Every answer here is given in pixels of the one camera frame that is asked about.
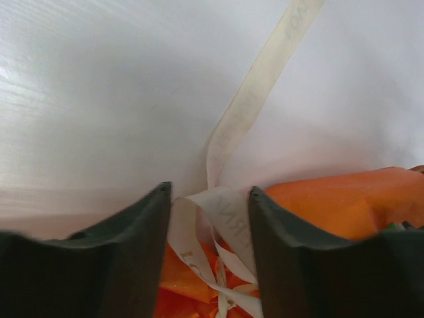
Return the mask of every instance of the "crumpled orange paper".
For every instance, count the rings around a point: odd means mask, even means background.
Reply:
[[[279,205],[340,237],[361,240],[392,223],[424,225],[424,174],[379,170],[274,185],[266,193]]]
[[[221,246],[231,251],[225,242]],[[211,248],[202,244],[212,271],[216,276],[218,269],[217,255]],[[234,288],[248,284],[226,269],[227,287]],[[250,293],[259,297],[258,291]],[[215,318],[218,312],[218,293],[185,265],[171,249],[166,246],[154,318]],[[239,307],[227,313],[227,318],[251,318]]]

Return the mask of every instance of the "white ribbon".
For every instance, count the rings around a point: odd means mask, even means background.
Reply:
[[[227,187],[215,187],[233,150],[255,122],[265,100],[288,60],[311,26],[324,0],[293,0],[219,121],[207,151],[208,190],[175,200],[172,206],[168,241],[175,253],[206,284],[219,292],[218,318],[231,307],[228,299],[254,318],[262,317],[260,300],[247,295],[257,288],[256,271],[246,199]],[[196,215],[201,209],[234,253],[220,247],[218,282],[196,237]],[[226,287],[222,263],[236,276],[249,282],[233,290]]]

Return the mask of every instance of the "white surface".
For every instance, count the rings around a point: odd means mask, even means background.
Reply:
[[[0,1],[2,218],[204,189],[208,138],[288,2]],[[422,164],[423,15],[328,0],[221,183]]]

